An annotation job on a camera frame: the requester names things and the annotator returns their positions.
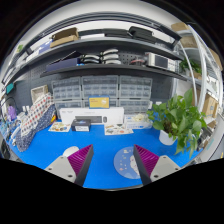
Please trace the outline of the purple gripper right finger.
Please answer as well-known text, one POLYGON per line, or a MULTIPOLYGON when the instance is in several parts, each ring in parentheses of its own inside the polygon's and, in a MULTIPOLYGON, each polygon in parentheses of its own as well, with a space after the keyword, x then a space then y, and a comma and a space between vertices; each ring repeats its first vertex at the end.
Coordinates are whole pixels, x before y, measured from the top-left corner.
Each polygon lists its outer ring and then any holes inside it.
POLYGON ((133 155, 143 185, 150 184, 180 170, 180 167, 167 155, 157 156, 138 145, 134 145, 133 155))

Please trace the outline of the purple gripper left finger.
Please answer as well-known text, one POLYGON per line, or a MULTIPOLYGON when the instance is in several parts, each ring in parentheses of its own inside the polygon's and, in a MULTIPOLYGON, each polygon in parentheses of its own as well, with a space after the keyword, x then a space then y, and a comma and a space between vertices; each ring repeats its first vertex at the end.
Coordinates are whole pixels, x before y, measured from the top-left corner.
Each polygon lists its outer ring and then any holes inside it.
POLYGON ((93 157, 93 145, 90 144, 66 157, 63 154, 55 159, 45 170, 82 186, 93 157))

